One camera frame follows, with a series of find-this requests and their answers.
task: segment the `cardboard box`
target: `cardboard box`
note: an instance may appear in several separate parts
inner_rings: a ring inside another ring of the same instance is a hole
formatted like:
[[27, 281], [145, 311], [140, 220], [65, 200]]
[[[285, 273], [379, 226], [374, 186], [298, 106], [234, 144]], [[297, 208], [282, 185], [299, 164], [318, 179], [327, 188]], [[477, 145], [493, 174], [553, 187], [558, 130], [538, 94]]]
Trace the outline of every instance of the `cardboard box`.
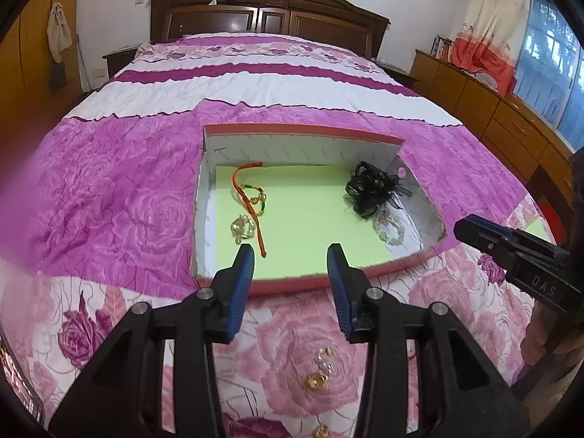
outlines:
[[[404, 208], [402, 210], [392, 208], [389, 203], [385, 206], [386, 211], [398, 217], [401, 224], [405, 226], [404, 241], [398, 246], [384, 244], [388, 250], [387, 261], [359, 267], [368, 277], [372, 277], [424, 262], [432, 256], [435, 247], [446, 237], [446, 229], [431, 199], [398, 156], [402, 143], [402, 139], [388, 135], [314, 125], [267, 123], [206, 125], [204, 153], [196, 179], [191, 275], [199, 286], [203, 287], [209, 285], [218, 270], [215, 245], [215, 231], [218, 228], [215, 222], [217, 167], [239, 167], [252, 162], [262, 162], [263, 167], [343, 166], [347, 168], [347, 176], [348, 170], [353, 170], [360, 161], [366, 161], [394, 174], [399, 168], [404, 168], [406, 176], [401, 183], [411, 191], [412, 195], [398, 198], [398, 202]], [[270, 195], [266, 193], [268, 195], [266, 212], [268, 212]], [[233, 202], [238, 202], [237, 196], [234, 196]], [[298, 212], [290, 212], [290, 215], [301, 215], [302, 208], [303, 205], [300, 204]], [[376, 222], [378, 231], [387, 230], [389, 238], [395, 235], [395, 232], [391, 232], [390, 225], [384, 225], [378, 220], [370, 219], [363, 222], [371, 222], [372, 229], [373, 223]], [[225, 228], [230, 228], [228, 221]], [[269, 255], [270, 240], [265, 239], [265, 241]], [[247, 242], [254, 247], [256, 252], [257, 271], [259, 262], [263, 260], [257, 238]], [[294, 254], [294, 245], [291, 245], [290, 255]], [[326, 249], [323, 249], [323, 260], [325, 257]], [[286, 272], [282, 272], [281, 275], [270, 278], [254, 278], [250, 294], [306, 291], [326, 288], [328, 285], [329, 280], [325, 269], [322, 272], [303, 275], [287, 275]]]

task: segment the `bedspread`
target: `bedspread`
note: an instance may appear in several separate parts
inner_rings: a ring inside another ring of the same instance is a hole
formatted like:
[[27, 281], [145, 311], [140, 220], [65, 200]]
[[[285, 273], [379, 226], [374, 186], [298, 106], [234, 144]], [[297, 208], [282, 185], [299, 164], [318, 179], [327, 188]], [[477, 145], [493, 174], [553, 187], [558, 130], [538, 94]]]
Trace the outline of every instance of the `bedspread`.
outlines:
[[[533, 300], [452, 228], [470, 213], [527, 225], [538, 210], [521, 183], [459, 121], [350, 51], [290, 36], [197, 35], [143, 45], [45, 137], [0, 199], [0, 322], [48, 418], [127, 307], [195, 291], [189, 255], [202, 127], [221, 122], [404, 138], [400, 155], [448, 237], [425, 264], [372, 283], [416, 306], [448, 304], [512, 382]], [[335, 374], [307, 392], [315, 351], [328, 346]], [[231, 436], [311, 436], [320, 423], [332, 436], [351, 435], [365, 352], [346, 343], [329, 291], [248, 301], [235, 341], [214, 350]], [[172, 427], [171, 351], [167, 360], [164, 422]], [[416, 398], [411, 374], [410, 428]]]

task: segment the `window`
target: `window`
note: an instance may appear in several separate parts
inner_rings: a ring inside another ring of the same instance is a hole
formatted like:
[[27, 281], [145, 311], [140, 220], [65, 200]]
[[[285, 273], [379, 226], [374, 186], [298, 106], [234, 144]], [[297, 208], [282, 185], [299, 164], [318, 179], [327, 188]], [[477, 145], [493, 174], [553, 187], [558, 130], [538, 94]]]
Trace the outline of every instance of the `window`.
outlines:
[[515, 94], [557, 128], [575, 148], [584, 146], [582, 48], [550, 0], [531, 0], [515, 77]]

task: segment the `headboard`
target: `headboard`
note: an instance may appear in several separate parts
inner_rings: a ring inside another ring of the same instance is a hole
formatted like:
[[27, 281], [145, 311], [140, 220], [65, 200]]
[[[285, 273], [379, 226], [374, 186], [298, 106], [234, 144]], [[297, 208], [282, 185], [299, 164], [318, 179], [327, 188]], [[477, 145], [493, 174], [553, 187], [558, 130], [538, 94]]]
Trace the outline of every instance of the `headboard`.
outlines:
[[151, 0], [150, 38], [203, 32], [288, 34], [376, 57], [389, 20], [346, 0]]

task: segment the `black feather hair tie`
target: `black feather hair tie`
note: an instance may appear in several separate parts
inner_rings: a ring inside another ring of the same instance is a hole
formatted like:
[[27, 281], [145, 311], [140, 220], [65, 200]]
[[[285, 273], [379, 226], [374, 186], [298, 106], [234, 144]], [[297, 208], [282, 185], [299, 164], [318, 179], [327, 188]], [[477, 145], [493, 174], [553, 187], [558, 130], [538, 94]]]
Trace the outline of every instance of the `black feather hair tie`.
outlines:
[[351, 197], [353, 210], [363, 219], [369, 219], [386, 202], [400, 209], [395, 197], [412, 194], [399, 184], [398, 176], [387, 174], [364, 161], [359, 162], [355, 168], [345, 191]]

